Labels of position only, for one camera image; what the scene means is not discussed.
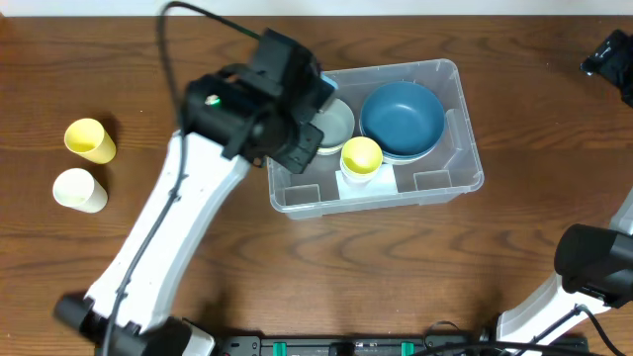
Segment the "plastic bin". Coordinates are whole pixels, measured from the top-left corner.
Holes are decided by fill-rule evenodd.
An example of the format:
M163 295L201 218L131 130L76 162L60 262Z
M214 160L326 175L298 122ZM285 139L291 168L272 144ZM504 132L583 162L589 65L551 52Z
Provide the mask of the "plastic bin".
M379 86L405 80L430 89L446 111L447 130L431 152L416 162L393 166L397 194L341 200L335 172L340 152L317 155L303 174L291 174L268 159L270 202L290 219L404 205L447 203L460 194L474 192L484 184L484 170L475 145L471 121L455 63L436 59L329 71L339 85L337 97L354 112L356 128L365 98Z

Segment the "wooden table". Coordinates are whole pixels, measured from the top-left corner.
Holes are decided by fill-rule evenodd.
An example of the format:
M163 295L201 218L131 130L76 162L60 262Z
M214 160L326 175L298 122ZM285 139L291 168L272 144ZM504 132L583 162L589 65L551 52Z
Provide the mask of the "wooden table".
M325 69L446 57L460 69L486 174L447 205L288 220L265 170L230 195L198 248L173 313L213 330L418 334L474 329L514 308L553 270L567 226L605 226L633 185L633 109L579 64L625 17L240 18L310 47ZM204 18L170 20L181 84L245 61L254 41ZM88 355L50 315L113 259L174 130L152 18L4 19L0 24L0 354ZM63 132L93 117L118 145L98 166ZM106 209L51 196L57 174L90 170ZM633 307L599 317L633 352ZM607 352L588 322L575 329Z

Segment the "yellow cup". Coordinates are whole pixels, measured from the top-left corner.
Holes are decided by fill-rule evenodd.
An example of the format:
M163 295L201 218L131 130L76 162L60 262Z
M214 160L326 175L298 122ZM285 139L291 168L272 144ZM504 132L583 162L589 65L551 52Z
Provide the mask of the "yellow cup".
M372 179L381 164L383 150L369 137L358 136L343 145L340 154L341 172L355 182Z
M103 126L94 119L80 119L72 123L63 136L71 152L95 163L108 163L117 154L117 148Z

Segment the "stacked cup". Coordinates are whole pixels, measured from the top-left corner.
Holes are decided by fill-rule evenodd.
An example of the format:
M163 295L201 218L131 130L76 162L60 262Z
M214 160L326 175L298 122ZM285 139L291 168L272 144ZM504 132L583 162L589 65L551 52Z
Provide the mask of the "stacked cup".
M64 135L66 147L94 163L110 162L117 154L114 142L98 121L81 119ZM55 179L52 196L62 206L84 213L97 213L108 203L106 190L85 169L71 168Z

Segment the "white cup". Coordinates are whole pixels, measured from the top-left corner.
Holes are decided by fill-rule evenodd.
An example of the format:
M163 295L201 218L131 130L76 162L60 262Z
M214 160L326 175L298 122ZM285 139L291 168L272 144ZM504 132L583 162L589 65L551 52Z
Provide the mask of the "white cup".
M97 213L108 203L108 193L85 169L72 168L59 174L52 196L62 206L84 213Z

